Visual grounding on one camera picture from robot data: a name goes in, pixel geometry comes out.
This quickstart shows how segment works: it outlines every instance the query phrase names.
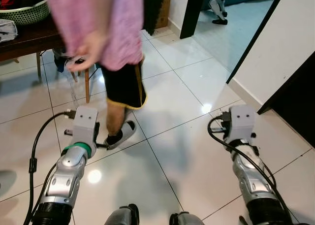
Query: wooden table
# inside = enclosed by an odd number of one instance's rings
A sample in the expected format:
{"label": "wooden table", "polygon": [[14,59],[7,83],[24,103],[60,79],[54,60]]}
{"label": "wooden table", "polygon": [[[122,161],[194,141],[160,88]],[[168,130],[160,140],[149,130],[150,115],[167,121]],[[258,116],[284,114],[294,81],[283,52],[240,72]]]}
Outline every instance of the wooden table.
{"label": "wooden table", "polygon": [[[36,53],[38,76],[40,73],[40,52],[52,48],[64,47],[64,42],[51,16],[44,21],[18,26],[18,37],[12,41],[0,43],[0,61]],[[85,71],[86,101],[90,101],[89,70]]]}

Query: black shorts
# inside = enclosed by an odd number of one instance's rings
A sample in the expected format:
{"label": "black shorts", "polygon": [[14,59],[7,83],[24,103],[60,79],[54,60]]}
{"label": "black shorts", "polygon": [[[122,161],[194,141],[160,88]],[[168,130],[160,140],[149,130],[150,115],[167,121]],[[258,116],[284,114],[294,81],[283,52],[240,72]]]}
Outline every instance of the black shorts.
{"label": "black shorts", "polygon": [[118,71],[109,71],[103,66],[101,69],[108,102],[130,109],[139,109],[144,105],[147,94],[142,84],[142,62],[126,64]]}

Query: doorway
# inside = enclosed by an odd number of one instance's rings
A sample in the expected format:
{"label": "doorway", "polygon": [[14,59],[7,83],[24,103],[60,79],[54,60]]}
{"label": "doorway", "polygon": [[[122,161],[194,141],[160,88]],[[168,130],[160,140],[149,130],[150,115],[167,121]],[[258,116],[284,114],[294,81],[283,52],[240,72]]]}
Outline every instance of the doorway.
{"label": "doorway", "polygon": [[210,1],[188,0],[180,38],[192,36],[221,63],[230,73],[228,83],[280,0],[223,0],[226,25],[212,22],[219,17],[211,9]]}

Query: white wall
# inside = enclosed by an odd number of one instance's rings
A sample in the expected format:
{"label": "white wall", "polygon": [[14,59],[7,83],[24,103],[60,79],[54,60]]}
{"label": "white wall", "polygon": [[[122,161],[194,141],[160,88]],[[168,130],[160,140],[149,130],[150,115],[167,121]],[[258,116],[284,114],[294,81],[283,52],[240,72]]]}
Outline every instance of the white wall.
{"label": "white wall", "polygon": [[168,19],[178,28],[182,29],[188,0],[171,0]]}
{"label": "white wall", "polygon": [[315,0],[281,0],[232,86],[236,83],[262,106],[314,50]]}

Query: person's hand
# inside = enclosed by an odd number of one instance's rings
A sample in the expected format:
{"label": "person's hand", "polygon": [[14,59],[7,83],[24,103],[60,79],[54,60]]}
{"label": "person's hand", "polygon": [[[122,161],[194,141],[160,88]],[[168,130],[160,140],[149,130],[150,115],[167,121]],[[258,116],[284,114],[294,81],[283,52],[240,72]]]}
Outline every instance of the person's hand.
{"label": "person's hand", "polygon": [[75,56],[88,55],[88,59],[81,64],[70,65],[68,67],[69,71],[82,71],[97,63],[101,58],[107,41],[108,36],[98,31],[88,34],[75,54]]}

